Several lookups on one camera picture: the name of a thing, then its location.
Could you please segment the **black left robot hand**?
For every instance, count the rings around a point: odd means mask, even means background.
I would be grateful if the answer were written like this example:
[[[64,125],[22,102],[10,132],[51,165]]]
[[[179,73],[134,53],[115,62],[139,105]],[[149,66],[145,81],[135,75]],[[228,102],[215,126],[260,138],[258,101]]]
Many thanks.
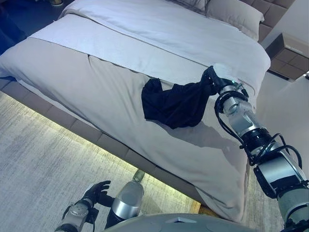
[[[110,187],[110,183],[110,180],[105,180],[94,184],[84,193],[82,199],[88,201],[92,208],[97,203],[105,207],[111,207],[114,198],[109,196],[107,192]]]

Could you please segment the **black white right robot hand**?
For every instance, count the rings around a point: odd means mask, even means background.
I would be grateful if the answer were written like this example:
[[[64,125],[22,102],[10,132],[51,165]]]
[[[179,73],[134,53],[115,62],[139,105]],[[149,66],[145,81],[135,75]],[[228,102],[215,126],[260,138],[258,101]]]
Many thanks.
[[[236,91],[238,84],[232,76],[230,68],[220,63],[209,66],[203,72],[201,82],[206,85],[210,96]]]

